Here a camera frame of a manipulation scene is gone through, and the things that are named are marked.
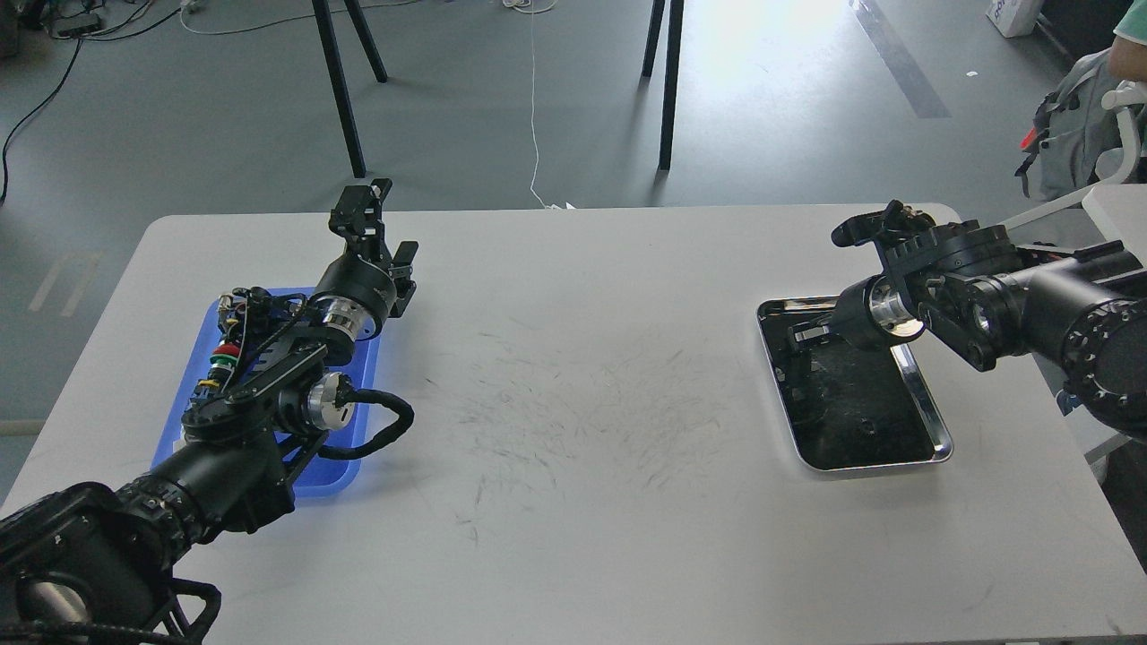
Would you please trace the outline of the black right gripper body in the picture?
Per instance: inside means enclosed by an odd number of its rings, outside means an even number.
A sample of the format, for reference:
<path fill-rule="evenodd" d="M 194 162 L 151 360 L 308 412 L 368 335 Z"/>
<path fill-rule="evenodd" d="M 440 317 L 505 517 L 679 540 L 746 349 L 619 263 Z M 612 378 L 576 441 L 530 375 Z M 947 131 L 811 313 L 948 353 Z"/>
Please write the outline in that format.
<path fill-rule="evenodd" d="M 840 293 L 829 314 L 829 331 L 849 345 L 877 351 L 920 339 L 926 328 L 910 314 L 892 281 L 873 275 Z"/>

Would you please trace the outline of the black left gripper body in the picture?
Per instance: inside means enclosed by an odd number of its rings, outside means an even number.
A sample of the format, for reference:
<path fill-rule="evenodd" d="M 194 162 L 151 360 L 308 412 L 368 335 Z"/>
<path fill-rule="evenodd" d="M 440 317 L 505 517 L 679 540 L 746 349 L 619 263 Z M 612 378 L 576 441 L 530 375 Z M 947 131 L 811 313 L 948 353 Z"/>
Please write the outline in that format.
<path fill-rule="evenodd" d="M 401 317 L 418 282 L 393 280 L 391 261 L 389 254 L 381 261 L 364 261 L 349 249 L 333 261 L 311 300 L 323 326 L 343 331 L 356 342 L 369 341 L 385 320 Z"/>

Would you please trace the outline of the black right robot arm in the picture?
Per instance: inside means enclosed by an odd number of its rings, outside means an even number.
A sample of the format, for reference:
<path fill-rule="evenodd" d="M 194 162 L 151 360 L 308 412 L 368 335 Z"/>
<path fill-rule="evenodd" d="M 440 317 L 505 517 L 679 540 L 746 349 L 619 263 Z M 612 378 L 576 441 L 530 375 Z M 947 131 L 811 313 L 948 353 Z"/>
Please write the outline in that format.
<path fill-rule="evenodd" d="M 791 326 L 795 350 L 829 336 L 877 350 L 930 331 L 980 372 L 1002 356 L 1040 355 L 1094 419 L 1144 442 L 1144 263 L 1122 241 L 1012 244 L 1002 225 L 939 224 L 897 200 L 830 238 L 874 244 L 883 270 L 840 293 L 828 314 Z"/>

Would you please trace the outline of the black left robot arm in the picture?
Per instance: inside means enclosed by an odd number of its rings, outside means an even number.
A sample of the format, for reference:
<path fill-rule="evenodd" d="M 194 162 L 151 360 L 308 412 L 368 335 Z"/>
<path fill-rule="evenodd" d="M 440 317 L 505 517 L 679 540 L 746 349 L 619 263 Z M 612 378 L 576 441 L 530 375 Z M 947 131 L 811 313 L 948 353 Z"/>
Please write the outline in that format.
<path fill-rule="evenodd" d="M 344 252 L 309 297 L 224 295 L 220 342 L 181 417 L 184 448 L 118 490 L 81 482 L 3 519 L 3 642 L 201 644 L 221 593 L 177 577 L 177 561 L 292 512 L 313 459 L 361 459 L 409 429 L 407 401 L 341 371 L 418 289 L 418 242 L 385 244 L 391 187 L 380 178 L 341 192 L 329 228 Z"/>

